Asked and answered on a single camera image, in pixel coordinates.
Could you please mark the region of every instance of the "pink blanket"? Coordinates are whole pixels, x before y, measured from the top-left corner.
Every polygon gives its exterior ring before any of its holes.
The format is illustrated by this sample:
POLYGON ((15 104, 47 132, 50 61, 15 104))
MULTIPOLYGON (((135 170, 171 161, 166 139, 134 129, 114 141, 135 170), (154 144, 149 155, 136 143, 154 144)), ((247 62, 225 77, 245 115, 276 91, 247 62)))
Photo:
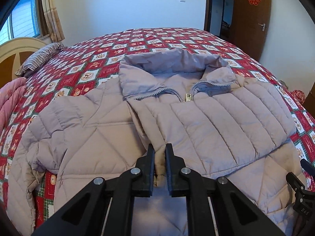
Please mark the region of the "pink blanket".
POLYGON ((26 90, 26 78, 21 77, 8 82, 0 89, 0 134, 26 90))

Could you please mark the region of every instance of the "door handle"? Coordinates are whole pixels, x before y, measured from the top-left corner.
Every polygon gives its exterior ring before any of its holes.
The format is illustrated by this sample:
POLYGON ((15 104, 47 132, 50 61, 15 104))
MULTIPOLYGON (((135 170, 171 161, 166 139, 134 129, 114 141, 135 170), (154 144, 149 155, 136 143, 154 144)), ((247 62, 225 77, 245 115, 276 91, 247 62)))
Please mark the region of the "door handle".
POLYGON ((262 26, 262 31, 264 32, 264 31, 265 31, 266 24, 263 23, 263 24, 258 24, 258 25, 262 26))

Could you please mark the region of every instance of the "zipper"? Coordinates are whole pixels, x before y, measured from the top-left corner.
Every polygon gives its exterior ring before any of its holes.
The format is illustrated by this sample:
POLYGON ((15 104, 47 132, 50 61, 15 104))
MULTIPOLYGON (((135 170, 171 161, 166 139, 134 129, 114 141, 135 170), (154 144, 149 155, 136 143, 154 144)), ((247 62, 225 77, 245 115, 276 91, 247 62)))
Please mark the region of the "zipper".
POLYGON ((135 98, 135 99, 136 99, 136 100, 140 100, 140 99, 143 99, 143 98, 153 97, 153 96, 156 96, 156 95, 158 95, 158 94, 160 94, 161 92, 164 92, 164 91, 166 91, 166 90, 169 90, 170 92, 172 92, 173 94, 175 94, 175 95, 179 98, 180 102, 184 102, 184 100, 183 100, 183 98, 181 97, 181 95, 180 95, 176 90, 174 90, 173 88, 163 88, 163 89, 160 89, 160 90, 158 90, 158 91, 153 92, 153 93, 150 94, 150 95, 140 96, 140 97, 135 98))
POLYGON ((229 85, 231 85, 232 83, 234 83, 235 81, 231 81, 231 82, 228 82, 228 83, 212 83, 212 82, 209 82, 209 81, 205 81, 205 80, 202 80, 202 81, 199 81, 199 82, 196 82, 191 88, 190 88, 190 95, 191 95, 191 100, 193 100, 193 97, 194 97, 194 90, 196 89, 196 87, 199 85, 199 84, 203 84, 203 83, 208 83, 208 84, 211 84, 211 85, 214 85, 214 86, 218 86, 218 87, 227 87, 229 85))

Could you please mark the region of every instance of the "window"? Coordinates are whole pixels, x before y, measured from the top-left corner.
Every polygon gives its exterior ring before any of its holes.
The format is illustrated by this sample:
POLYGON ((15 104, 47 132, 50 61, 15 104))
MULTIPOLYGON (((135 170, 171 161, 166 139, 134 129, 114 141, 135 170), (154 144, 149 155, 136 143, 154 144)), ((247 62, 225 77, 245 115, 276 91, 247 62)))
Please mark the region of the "window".
POLYGON ((47 33, 41 0, 20 0, 0 31, 0 44, 16 37, 42 37, 47 33))

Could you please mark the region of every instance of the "zipper teeth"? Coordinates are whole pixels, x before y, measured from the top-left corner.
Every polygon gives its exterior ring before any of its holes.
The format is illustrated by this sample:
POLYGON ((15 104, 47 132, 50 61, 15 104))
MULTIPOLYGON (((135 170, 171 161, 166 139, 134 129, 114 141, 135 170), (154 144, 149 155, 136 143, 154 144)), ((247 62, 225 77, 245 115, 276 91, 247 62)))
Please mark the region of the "zipper teeth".
POLYGON ((144 97, 136 98, 136 100, 140 100, 140 99, 143 99, 143 98, 149 98, 149 97, 156 96, 156 95, 160 94, 161 92, 163 92, 163 91, 165 91, 165 90, 171 90, 172 92, 174 92, 174 93, 178 96, 178 98, 179 98, 179 100, 180 100, 181 102, 184 101, 183 98, 181 97, 181 95, 180 95, 176 90, 174 90, 174 89, 172 89, 172 88, 163 88, 163 89, 159 90, 158 92, 153 93, 153 94, 151 94, 151 95, 147 95, 147 96, 144 96, 144 97))
POLYGON ((196 82, 196 83, 190 88, 190 94, 191 94, 192 98, 193 98, 193 91, 194 91, 194 89, 195 89, 196 86, 199 85, 200 83, 208 83, 208 84, 211 84, 211 85, 214 85, 214 86, 218 86, 218 87, 226 87, 226 86, 231 85, 233 82, 229 82, 229 83, 225 83, 225 84, 223 84, 223 83, 212 83, 212 82, 208 82, 208 81, 205 81, 205 80, 196 82))

